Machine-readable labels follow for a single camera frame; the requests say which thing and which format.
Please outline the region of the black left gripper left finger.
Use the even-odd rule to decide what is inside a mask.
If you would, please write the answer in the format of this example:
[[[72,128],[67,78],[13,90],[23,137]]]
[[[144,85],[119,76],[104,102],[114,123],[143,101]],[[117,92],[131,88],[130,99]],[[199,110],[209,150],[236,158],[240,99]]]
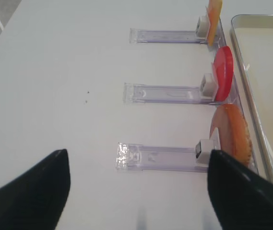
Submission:
[[[70,187],[68,151],[56,150],[0,188],[0,230],[54,230]]]

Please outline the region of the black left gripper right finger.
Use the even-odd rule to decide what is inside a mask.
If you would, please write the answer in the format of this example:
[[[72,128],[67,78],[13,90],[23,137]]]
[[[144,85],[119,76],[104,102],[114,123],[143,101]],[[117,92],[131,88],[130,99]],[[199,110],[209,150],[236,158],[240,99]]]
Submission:
[[[207,190],[224,230],[273,230],[273,184],[222,150],[212,150]]]

